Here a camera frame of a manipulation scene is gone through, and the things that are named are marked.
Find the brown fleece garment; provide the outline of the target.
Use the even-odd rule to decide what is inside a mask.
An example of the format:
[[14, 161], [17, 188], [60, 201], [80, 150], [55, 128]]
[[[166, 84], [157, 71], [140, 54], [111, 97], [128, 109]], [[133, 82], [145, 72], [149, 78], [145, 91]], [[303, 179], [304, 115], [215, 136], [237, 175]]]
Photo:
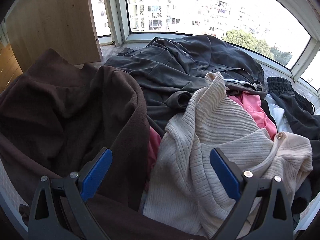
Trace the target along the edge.
[[150, 125], [143, 92], [126, 72], [78, 69], [47, 50], [1, 93], [1, 161], [29, 222], [41, 176], [63, 178], [102, 148], [112, 165], [88, 207], [111, 239], [196, 239], [140, 214]]

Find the cream ribbed knit sweater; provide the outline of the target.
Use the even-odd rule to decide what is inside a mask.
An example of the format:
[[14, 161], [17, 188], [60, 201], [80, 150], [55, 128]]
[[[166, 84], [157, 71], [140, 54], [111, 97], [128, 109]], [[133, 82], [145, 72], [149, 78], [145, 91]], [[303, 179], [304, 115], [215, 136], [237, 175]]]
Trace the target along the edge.
[[311, 173], [310, 141], [290, 132], [270, 135], [227, 96], [221, 73], [208, 73], [184, 113], [167, 123], [143, 215], [192, 235], [212, 238], [250, 178], [279, 177], [292, 204]]

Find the white garment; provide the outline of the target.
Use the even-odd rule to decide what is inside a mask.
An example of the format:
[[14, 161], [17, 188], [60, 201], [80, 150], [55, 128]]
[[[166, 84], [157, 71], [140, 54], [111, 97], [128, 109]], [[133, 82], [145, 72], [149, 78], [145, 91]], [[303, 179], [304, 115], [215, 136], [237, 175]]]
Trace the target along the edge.
[[264, 98], [268, 104], [268, 108], [270, 114], [274, 121], [276, 122], [276, 127], [278, 132], [290, 132], [292, 133], [292, 129], [289, 125], [289, 121], [285, 116], [285, 111], [283, 108], [278, 106], [276, 101], [272, 98], [270, 94], [267, 94]]

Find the black elastic-waist shorts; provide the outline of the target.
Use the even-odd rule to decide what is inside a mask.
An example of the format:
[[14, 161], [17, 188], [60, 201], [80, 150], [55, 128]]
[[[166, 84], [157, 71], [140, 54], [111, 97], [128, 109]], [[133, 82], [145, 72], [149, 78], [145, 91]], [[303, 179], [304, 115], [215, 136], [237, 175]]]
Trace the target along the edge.
[[314, 114], [313, 104], [298, 94], [291, 82], [282, 77], [267, 78], [268, 92], [277, 105], [284, 109], [293, 133], [310, 140], [319, 139], [319, 115]]

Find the pink garment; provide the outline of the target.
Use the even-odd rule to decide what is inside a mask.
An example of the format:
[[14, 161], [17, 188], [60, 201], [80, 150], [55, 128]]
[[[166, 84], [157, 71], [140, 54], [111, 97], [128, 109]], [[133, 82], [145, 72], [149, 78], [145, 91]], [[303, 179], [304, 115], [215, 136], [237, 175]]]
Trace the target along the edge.
[[257, 126], [265, 128], [270, 138], [274, 139], [277, 127], [262, 109], [260, 96], [240, 93], [238, 95], [229, 95], [228, 98], [239, 104], [253, 118]]

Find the pink plaid blanket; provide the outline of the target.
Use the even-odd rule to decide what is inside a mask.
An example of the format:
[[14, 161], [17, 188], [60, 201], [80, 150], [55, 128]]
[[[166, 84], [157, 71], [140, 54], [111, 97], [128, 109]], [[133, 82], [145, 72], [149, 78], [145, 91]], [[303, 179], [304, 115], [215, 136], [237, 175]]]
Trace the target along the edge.
[[139, 50], [141, 48], [144, 48], [148, 43], [126, 43], [122, 47], [116, 47], [115, 45], [107, 45], [107, 46], [101, 46], [101, 53], [103, 56], [103, 59], [99, 62], [90, 62], [89, 64], [92, 65], [94, 68], [99, 69], [101, 66], [105, 64], [105, 62], [113, 57], [117, 56], [119, 53], [122, 52], [128, 52], [132, 50]]

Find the dark grey t-shirt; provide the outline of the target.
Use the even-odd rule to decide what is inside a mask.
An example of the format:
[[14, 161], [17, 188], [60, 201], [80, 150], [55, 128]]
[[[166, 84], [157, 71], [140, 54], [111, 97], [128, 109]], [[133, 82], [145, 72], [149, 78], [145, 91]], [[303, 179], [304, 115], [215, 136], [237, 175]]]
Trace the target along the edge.
[[206, 85], [208, 73], [220, 72], [227, 92], [264, 98], [264, 71], [241, 49], [210, 35], [154, 38], [144, 48], [123, 49], [105, 65], [130, 74], [140, 85], [150, 126], [160, 135], [168, 121], [183, 113], [191, 96]]

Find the light wooden cabinet panel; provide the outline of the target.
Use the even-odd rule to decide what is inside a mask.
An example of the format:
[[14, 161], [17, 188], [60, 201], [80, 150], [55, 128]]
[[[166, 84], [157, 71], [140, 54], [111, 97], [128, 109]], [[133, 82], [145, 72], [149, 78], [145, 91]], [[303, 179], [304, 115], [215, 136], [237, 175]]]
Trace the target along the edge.
[[17, 0], [5, 26], [23, 72], [49, 48], [73, 65], [103, 59], [91, 0]]

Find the white window frame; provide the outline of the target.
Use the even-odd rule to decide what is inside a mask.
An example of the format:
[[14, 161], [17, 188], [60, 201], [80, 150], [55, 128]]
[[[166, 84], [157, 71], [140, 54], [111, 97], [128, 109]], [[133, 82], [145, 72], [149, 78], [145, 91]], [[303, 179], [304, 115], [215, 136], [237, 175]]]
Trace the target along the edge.
[[207, 34], [319, 94], [319, 13], [309, 0], [91, 0], [101, 44]]

